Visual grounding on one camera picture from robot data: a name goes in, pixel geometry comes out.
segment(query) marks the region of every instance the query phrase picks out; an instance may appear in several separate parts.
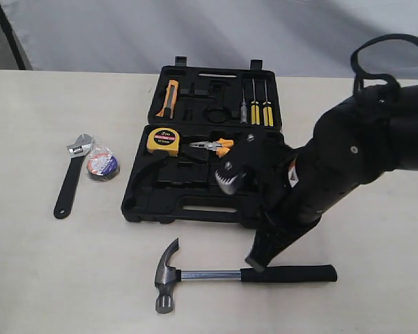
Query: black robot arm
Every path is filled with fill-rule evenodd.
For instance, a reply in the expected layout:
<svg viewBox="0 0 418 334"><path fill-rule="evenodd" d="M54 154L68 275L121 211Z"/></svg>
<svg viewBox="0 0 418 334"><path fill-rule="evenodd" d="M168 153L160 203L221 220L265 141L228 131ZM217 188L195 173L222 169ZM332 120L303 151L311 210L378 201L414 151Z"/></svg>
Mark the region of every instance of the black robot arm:
<svg viewBox="0 0 418 334"><path fill-rule="evenodd" d="M262 219L246 258L257 271L359 185L387 171L418 170L418 86L402 88L390 74L369 74L357 62L363 48L393 39L418 46L415 36L393 34L356 50L353 96L319 119L304 147L292 149L265 132L251 132L222 160L216 178L225 192L235 193L248 175L260 185ZM364 79L386 84L364 88Z"/></svg>

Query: white table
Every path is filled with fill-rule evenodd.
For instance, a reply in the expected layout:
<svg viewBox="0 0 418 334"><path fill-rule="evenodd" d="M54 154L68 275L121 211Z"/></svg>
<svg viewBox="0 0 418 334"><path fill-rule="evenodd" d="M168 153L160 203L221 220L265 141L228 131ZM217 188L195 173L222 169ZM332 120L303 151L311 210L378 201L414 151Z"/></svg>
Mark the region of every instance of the white table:
<svg viewBox="0 0 418 334"><path fill-rule="evenodd" d="M418 173L401 171L354 191L273 262L332 263L337 283L182 283L175 312L158 315L153 278L173 239L178 268L237 269L254 232L124 220L121 200L156 81L0 71L0 334L418 333ZM288 143L305 144L351 82L279 78ZM115 152L121 174L99 183L83 170L72 213L58 221L65 146L83 132Z"/></svg>

